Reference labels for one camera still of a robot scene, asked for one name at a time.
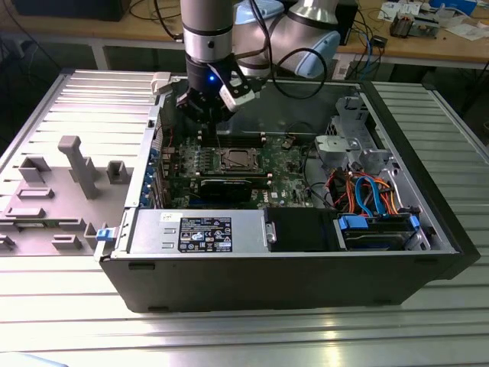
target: circuit board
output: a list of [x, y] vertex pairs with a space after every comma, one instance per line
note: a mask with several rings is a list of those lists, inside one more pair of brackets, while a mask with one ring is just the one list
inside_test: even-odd
[[[262, 148], [204, 148], [187, 138], [167, 164], [171, 206], [175, 209], [259, 209], [313, 206], [305, 191], [300, 146], [282, 148], [284, 137], [268, 137]], [[209, 182], [249, 184], [251, 195], [237, 202], [209, 202], [200, 195]]]

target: slotted metal surface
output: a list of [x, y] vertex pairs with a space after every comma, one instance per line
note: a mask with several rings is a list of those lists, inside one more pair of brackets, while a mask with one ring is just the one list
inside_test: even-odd
[[87, 70], [60, 76], [0, 173], [0, 211], [22, 180], [17, 167], [27, 155], [44, 157], [51, 167], [70, 166], [57, 149], [63, 135], [78, 135], [80, 151], [92, 158], [95, 167], [107, 167], [108, 162], [117, 160], [134, 167], [147, 114], [154, 104], [152, 77], [152, 73]]
[[472, 241], [489, 245], [487, 149], [438, 93], [421, 85], [374, 85]]
[[[419, 94], [415, 89], [409, 93]], [[473, 177], [471, 187], [487, 187], [483, 161], [425, 165], [442, 190], [468, 184], [461, 176]], [[487, 211], [471, 199], [452, 201], [482, 258], [399, 307], [136, 314], [91, 257], [0, 258], [0, 350], [31, 352], [70, 367], [487, 365], [489, 229], [482, 220], [471, 221]]]

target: blue cable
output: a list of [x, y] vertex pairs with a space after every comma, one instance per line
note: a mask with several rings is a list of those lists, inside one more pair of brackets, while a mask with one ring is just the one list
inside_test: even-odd
[[364, 71], [360, 76], [360, 80], [363, 80], [365, 78], [365, 75], [367, 75], [367, 70], [370, 69], [370, 60], [372, 58], [372, 45], [370, 44], [370, 40], [368, 39], [368, 36], [364, 32], [358, 32], [358, 33], [364, 36], [365, 42], [367, 42], [367, 50], [368, 50], [367, 64], [365, 65]]
[[372, 193], [374, 195], [375, 208], [377, 209], [377, 212], [381, 215], [385, 214], [385, 208], [381, 202], [381, 195], [379, 194], [379, 189], [375, 184], [374, 180], [372, 180], [370, 177], [365, 177], [365, 176], [360, 177], [357, 180], [357, 183], [355, 184], [355, 199], [357, 200], [358, 205], [368, 214], [368, 216], [370, 217], [374, 216], [374, 214], [361, 201], [360, 188], [363, 180], [367, 180], [372, 186]]

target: floor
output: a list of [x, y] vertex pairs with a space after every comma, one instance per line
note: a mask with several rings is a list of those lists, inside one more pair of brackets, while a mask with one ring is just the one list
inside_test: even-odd
[[[42, 47], [62, 68], [96, 68], [88, 47], [61, 47], [59, 44], [43, 44]], [[5, 51], [5, 60], [0, 64], [0, 151], [8, 146], [59, 72], [35, 44], [24, 43], [23, 48], [23, 59], [7, 55]], [[110, 47], [108, 55], [116, 70], [185, 72], [184, 54], [180, 50]], [[430, 83], [459, 111], [467, 94], [474, 88], [474, 80], [479, 73], [473, 73], [473, 70], [382, 65], [376, 73], [367, 75], [365, 79]], [[489, 135], [483, 128], [483, 124], [489, 120], [488, 97], [489, 89], [478, 97], [464, 115], [465, 122], [485, 144], [489, 142]]]

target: desk clutter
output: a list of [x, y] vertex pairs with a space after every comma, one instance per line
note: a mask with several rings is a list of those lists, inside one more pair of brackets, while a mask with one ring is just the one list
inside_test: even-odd
[[476, 0], [451, 0], [447, 4], [443, 0], [385, 2], [379, 9], [378, 19], [392, 22], [390, 35], [393, 37], [436, 37], [440, 28], [470, 41], [489, 37], [487, 20], [476, 25], [464, 23], [471, 19], [478, 5]]

